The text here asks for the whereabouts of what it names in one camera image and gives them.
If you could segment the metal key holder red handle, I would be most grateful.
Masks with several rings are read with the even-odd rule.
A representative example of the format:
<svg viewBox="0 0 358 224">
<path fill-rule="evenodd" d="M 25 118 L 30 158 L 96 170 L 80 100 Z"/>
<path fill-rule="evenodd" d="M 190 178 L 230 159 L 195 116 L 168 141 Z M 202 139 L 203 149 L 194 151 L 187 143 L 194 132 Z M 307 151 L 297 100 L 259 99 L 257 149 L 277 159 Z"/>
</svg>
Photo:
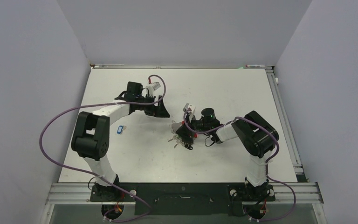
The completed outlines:
<svg viewBox="0 0 358 224">
<path fill-rule="evenodd" d="M 168 141 L 175 141 L 174 148 L 182 146 L 187 150 L 193 150 L 194 140 L 197 138 L 196 133 L 190 131 L 183 122 L 172 121 L 170 129 L 173 137 Z"/>
</svg>

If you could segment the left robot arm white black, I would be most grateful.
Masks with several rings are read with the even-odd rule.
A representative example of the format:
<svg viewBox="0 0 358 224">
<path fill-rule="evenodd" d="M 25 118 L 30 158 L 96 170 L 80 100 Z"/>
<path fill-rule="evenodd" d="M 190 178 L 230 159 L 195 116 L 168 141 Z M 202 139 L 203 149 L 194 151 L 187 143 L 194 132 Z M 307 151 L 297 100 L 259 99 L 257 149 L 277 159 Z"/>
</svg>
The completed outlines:
<svg viewBox="0 0 358 224">
<path fill-rule="evenodd" d="M 159 82 L 128 82 L 112 105 L 93 112 L 79 113 L 71 141 L 71 149 L 82 157 L 95 177 L 94 191 L 107 200 L 114 201 L 120 196 L 119 177 L 112 169 L 107 151 L 110 142 L 110 126 L 135 111 L 147 116 L 169 118 L 163 97 L 154 92 L 161 87 Z"/>
</svg>

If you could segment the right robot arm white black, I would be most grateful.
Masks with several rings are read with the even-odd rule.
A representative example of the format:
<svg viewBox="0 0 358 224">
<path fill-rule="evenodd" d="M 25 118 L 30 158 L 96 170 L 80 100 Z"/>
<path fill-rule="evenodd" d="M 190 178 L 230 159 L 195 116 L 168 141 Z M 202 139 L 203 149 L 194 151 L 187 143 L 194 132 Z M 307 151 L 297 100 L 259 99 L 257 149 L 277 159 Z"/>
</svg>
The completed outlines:
<svg viewBox="0 0 358 224">
<path fill-rule="evenodd" d="M 194 108 L 186 106 L 183 121 L 171 125 L 175 138 L 188 150 L 192 150 L 198 134 L 209 137 L 213 144 L 238 138 L 249 154 L 245 195 L 251 200 L 258 199 L 269 182 L 268 163 L 280 150 L 276 129 L 256 111 L 225 124 L 216 118 L 213 108 L 203 109 L 200 119 L 196 119 L 194 112 Z"/>
</svg>

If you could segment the blue key tag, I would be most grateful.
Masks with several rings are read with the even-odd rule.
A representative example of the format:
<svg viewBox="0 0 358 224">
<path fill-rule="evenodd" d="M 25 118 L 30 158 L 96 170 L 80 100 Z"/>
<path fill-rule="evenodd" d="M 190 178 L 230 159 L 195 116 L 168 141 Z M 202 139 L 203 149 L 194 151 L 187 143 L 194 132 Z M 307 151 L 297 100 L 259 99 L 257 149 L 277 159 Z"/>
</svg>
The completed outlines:
<svg viewBox="0 0 358 224">
<path fill-rule="evenodd" d="M 126 126 L 124 126 L 124 125 L 119 125 L 118 127 L 117 127 L 117 134 L 118 135 L 121 135 L 125 130 L 126 130 Z"/>
</svg>

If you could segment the black key tag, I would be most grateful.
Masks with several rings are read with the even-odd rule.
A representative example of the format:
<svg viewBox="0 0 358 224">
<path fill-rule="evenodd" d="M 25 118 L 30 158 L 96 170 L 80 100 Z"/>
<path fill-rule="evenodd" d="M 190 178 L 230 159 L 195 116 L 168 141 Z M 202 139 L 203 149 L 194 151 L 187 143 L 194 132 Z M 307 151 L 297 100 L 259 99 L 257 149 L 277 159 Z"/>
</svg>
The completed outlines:
<svg viewBox="0 0 358 224">
<path fill-rule="evenodd" d="M 193 150 L 192 145 L 185 145 L 184 148 L 188 149 L 188 150 Z"/>
</svg>

